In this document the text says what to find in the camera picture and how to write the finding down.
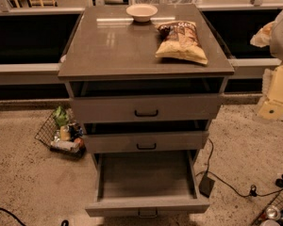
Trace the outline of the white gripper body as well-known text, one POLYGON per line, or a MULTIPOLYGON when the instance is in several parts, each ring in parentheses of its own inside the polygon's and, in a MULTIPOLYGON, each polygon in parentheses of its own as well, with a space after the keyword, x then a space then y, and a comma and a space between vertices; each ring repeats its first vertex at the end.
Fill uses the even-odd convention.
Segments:
POLYGON ((283 63, 273 71, 264 71, 258 116, 264 120, 277 120, 283 116, 283 63))

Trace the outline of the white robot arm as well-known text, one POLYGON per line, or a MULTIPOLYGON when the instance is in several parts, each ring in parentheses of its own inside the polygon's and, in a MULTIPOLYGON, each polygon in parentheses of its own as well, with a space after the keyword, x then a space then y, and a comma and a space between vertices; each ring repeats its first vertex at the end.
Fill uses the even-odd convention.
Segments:
POLYGON ((257 111, 259 118, 277 120, 283 116, 283 9, 252 37, 250 43, 260 48, 268 46, 271 55, 281 61, 273 71, 267 69, 263 74, 263 95, 257 111))

